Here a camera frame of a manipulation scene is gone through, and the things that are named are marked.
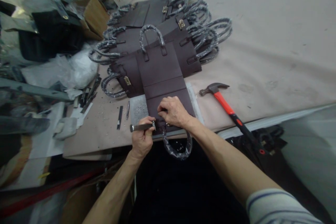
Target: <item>hammer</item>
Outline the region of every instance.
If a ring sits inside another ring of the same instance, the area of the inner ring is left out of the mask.
[[[218,88],[224,88],[227,89],[230,87],[229,85],[225,85],[223,83],[212,83],[210,84],[206,89],[202,89],[199,91],[201,96],[204,96],[207,93],[213,94],[216,99],[219,101],[219,103],[223,106],[226,113],[231,117],[232,121],[235,123],[235,125],[240,129],[240,131],[243,133],[244,136],[246,136],[252,144],[259,147],[259,153],[264,155],[265,149],[264,147],[259,143],[259,141],[253,136],[251,131],[245,126],[245,124],[239,119],[239,117],[236,115],[236,113],[233,111],[233,109],[230,107],[230,105],[224,100],[224,97],[220,93]]]

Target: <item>left hand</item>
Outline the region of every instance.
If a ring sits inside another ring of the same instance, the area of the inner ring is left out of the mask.
[[[139,121],[139,124],[152,124],[155,117],[147,116]],[[136,159],[144,159],[144,157],[151,150],[153,145],[152,134],[154,127],[151,127],[145,131],[134,131],[132,133],[132,155]]]

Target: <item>cardboard box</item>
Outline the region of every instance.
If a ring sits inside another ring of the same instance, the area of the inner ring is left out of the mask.
[[[88,39],[103,40],[103,32],[107,29],[107,21],[110,16],[99,0],[77,0],[78,6],[85,7],[84,20],[81,24],[84,36]]]

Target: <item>wrist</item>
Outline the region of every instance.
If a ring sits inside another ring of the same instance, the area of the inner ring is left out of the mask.
[[[146,155],[142,155],[139,151],[131,149],[128,153],[128,156],[138,162],[142,162]]]
[[[199,120],[193,116],[190,116],[188,120],[184,123],[183,128],[186,131],[192,132],[194,127],[197,127]]]

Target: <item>hand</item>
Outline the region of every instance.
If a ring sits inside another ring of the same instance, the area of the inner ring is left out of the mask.
[[[139,121],[139,124],[152,124],[154,117],[147,116]],[[144,157],[151,150],[153,145],[152,133],[154,127],[151,127],[145,131],[134,131],[132,133],[132,155],[136,159],[144,159]]]
[[[180,128],[185,128],[190,119],[193,118],[183,107],[177,96],[168,96],[167,98],[163,98],[157,108],[157,112],[159,116],[166,121],[166,123]]]

